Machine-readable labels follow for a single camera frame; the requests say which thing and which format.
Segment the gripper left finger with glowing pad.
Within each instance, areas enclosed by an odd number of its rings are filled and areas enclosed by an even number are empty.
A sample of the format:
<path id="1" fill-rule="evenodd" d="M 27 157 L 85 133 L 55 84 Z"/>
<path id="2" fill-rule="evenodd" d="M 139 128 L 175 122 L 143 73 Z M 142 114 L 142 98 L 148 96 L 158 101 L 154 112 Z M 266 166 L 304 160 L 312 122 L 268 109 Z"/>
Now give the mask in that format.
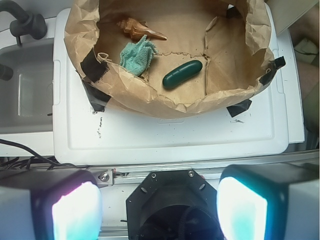
<path id="1" fill-rule="evenodd" d="M 102 193 L 84 169 L 1 170 L 2 240 L 96 240 Z"/>

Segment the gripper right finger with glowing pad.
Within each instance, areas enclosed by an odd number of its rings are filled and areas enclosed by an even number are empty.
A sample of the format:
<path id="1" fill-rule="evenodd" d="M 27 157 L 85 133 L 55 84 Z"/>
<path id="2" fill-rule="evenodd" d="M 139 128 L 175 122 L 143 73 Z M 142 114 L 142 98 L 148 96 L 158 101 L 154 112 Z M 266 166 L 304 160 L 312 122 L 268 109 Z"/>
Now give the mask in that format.
<path id="1" fill-rule="evenodd" d="M 216 204 L 228 240 L 318 240 L 320 166 L 229 165 L 221 174 Z"/>

